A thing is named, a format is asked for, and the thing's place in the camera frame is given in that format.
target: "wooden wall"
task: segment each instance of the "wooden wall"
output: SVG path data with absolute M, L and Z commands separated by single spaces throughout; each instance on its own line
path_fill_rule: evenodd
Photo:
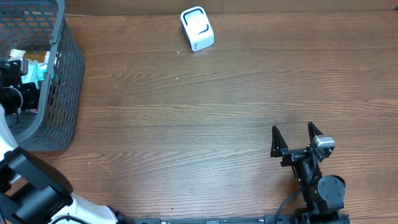
M 398 0 L 66 0 L 68 14 L 180 14 L 193 6 L 208 13 L 393 10 Z

